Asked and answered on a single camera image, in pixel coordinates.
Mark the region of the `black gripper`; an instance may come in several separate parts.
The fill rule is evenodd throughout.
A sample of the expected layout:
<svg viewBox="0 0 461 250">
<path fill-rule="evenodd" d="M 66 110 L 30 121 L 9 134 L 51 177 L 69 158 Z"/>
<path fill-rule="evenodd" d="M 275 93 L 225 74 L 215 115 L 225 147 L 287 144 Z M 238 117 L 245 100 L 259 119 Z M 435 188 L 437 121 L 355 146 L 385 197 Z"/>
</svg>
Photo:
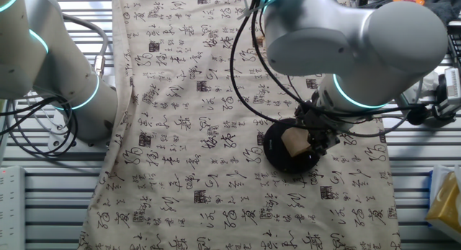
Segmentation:
<svg viewBox="0 0 461 250">
<path fill-rule="evenodd" d="M 317 156 L 327 154 L 327 150 L 337 145 L 340 140 L 338 133 L 327 125 L 314 110 L 295 114 L 296 124 L 309 130 L 310 150 Z"/>
</svg>

